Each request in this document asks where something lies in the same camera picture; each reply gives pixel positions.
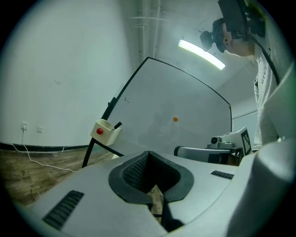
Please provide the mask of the window with blind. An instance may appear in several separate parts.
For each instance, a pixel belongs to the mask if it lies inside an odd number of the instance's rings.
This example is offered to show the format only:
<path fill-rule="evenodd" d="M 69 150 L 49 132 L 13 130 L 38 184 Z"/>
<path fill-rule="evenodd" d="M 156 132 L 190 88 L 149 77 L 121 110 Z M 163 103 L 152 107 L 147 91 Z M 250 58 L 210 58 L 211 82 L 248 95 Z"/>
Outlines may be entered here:
<path fill-rule="evenodd" d="M 236 131 L 242 127 L 246 127 L 251 140 L 254 139 L 256 127 L 257 127 L 257 111 L 250 112 L 245 115 L 238 116 L 233 119 L 233 131 Z"/>

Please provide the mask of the black stand clamp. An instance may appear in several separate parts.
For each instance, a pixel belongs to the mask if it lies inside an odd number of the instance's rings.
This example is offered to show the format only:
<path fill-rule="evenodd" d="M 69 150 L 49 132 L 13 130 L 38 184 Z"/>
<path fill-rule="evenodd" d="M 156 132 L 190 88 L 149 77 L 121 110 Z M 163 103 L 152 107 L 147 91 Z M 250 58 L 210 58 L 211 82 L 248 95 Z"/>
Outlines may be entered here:
<path fill-rule="evenodd" d="M 112 111 L 115 104 L 116 104 L 116 101 L 117 101 L 117 98 L 116 97 L 113 97 L 112 100 L 108 103 L 108 111 Z"/>

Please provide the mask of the person's light sweatshirt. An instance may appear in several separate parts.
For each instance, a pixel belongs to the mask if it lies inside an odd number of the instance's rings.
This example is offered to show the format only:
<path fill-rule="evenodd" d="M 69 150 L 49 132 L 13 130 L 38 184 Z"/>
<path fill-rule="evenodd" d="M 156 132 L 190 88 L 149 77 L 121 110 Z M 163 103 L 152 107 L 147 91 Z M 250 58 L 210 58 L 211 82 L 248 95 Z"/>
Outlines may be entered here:
<path fill-rule="evenodd" d="M 273 62 L 277 74 L 282 79 L 290 65 L 292 56 L 282 51 L 278 44 L 271 44 L 268 39 L 260 40 L 260 44 L 266 50 Z M 255 46 L 255 60 L 258 65 L 258 73 L 254 80 L 254 94 L 257 104 L 257 126 L 254 135 L 253 152 L 258 151 L 263 145 L 275 141 L 278 133 L 265 109 L 265 103 L 277 87 L 275 76 L 259 46 Z"/>

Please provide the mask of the white plastic holder box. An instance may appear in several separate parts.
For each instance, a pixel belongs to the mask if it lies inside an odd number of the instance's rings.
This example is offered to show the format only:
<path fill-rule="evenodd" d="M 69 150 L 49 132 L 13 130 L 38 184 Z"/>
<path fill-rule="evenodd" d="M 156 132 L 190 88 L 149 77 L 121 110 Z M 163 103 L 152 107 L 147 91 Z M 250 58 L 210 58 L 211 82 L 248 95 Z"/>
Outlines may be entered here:
<path fill-rule="evenodd" d="M 118 127 L 117 129 L 114 129 L 113 124 L 109 123 L 108 121 L 104 119 L 99 119 L 95 122 L 93 129 L 91 131 L 90 136 L 100 143 L 102 143 L 105 146 L 110 146 L 114 144 L 116 138 L 118 137 L 121 128 Z M 96 133 L 96 130 L 98 128 L 102 128 L 104 130 L 104 133 L 99 135 Z"/>

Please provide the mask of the long ceiling light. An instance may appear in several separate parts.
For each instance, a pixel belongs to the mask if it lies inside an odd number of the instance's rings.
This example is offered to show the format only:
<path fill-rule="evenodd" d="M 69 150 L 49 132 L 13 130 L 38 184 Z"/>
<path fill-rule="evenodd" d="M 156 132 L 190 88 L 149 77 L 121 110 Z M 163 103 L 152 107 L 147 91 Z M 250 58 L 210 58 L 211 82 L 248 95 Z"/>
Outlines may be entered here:
<path fill-rule="evenodd" d="M 178 46 L 180 48 L 183 48 L 187 51 L 190 51 L 190 52 L 198 55 L 199 57 L 210 62 L 211 64 L 213 64 L 214 66 L 216 66 L 220 70 L 224 69 L 226 66 L 221 60 L 219 60 L 218 58 L 216 58 L 215 56 L 213 56 L 209 52 L 204 51 L 202 48 L 200 48 L 188 41 L 180 39 Z"/>

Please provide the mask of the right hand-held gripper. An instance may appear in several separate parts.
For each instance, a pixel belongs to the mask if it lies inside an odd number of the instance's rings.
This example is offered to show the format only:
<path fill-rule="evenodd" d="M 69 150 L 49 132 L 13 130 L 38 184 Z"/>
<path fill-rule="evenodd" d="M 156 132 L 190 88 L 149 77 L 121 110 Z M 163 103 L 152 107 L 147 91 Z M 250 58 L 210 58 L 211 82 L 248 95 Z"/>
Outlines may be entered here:
<path fill-rule="evenodd" d="M 222 154 L 233 154 L 239 165 L 242 158 L 249 155 L 252 151 L 250 137 L 246 127 L 236 131 L 212 137 L 207 149 L 191 148 L 185 146 L 177 146 L 173 154 L 175 156 L 199 161 L 199 162 L 219 162 Z"/>

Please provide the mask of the upright white pipe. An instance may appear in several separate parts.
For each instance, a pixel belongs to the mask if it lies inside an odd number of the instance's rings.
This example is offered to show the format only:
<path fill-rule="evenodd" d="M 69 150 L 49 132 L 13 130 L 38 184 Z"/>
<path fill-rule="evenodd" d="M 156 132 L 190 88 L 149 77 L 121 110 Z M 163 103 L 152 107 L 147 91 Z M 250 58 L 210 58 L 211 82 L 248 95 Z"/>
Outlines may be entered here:
<path fill-rule="evenodd" d="M 138 17 L 159 17 L 161 18 L 162 0 L 140 0 L 138 7 Z M 145 28 L 142 28 L 141 32 L 141 57 L 144 60 L 146 57 L 156 57 L 156 49 L 159 38 L 160 22 L 155 20 L 141 20 L 139 23 L 147 23 Z"/>

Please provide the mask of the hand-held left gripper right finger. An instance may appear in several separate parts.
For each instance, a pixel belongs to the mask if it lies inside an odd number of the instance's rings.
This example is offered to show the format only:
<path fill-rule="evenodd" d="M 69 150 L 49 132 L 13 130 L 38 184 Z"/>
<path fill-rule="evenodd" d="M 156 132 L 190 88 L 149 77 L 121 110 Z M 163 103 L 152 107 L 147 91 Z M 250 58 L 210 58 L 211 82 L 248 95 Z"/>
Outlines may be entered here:
<path fill-rule="evenodd" d="M 152 151 L 149 158 L 151 173 L 164 197 L 161 224 L 149 226 L 149 237 L 196 236 L 201 230 L 198 218 L 231 182 L 229 178 L 215 176 L 212 172 L 233 175 L 237 167 Z"/>

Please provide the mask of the black-framed whiteboard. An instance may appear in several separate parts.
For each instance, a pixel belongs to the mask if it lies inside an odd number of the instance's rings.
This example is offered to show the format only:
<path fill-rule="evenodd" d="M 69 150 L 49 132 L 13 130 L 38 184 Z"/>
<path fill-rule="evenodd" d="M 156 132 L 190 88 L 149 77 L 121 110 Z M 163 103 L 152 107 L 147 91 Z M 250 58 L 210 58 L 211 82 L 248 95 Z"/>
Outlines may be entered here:
<path fill-rule="evenodd" d="M 123 156 L 141 151 L 173 154 L 177 146 L 205 148 L 212 137 L 232 130 L 229 103 L 218 92 L 150 57 L 120 91 L 107 121 L 122 123 L 109 147 Z"/>

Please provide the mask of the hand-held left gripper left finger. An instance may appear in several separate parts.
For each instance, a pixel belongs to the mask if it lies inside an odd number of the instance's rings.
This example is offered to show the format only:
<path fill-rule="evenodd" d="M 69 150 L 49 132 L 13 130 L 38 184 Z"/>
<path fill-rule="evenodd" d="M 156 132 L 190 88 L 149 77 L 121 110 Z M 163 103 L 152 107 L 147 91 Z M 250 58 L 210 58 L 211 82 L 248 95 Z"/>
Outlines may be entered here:
<path fill-rule="evenodd" d="M 42 237 L 161 237 L 167 231 L 147 205 L 131 204 L 110 188 L 108 177 L 115 167 L 134 154 L 89 165 L 50 189 L 31 207 L 15 203 L 23 220 Z M 83 194 L 58 230 L 44 221 L 71 191 Z"/>

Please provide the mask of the crosswise white pipe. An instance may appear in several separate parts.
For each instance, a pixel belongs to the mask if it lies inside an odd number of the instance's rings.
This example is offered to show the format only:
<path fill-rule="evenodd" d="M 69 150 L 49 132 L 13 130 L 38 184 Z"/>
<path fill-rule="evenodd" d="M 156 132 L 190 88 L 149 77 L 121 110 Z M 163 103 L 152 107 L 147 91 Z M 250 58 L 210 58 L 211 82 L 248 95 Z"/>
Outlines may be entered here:
<path fill-rule="evenodd" d="M 147 20 L 147 22 L 149 22 L 149 20 L 155 20 L 157 23 L 159 23 L 160 21 L 163 22 L 169 22 L 169 23 L 175 23 L 177 24 L 178 21 L 176 20 L 170 20 L 170 19 L 165 19 L 165 18 L 159 18 L 159 17 L 126 17 L 127 20 L 134 20 L 134 19 L 141 19 L 141 20 Z M 147 23 L 139 23 L 136 25 L 133 25 L 133 28 L 145 28 L 147 26 Z"/>

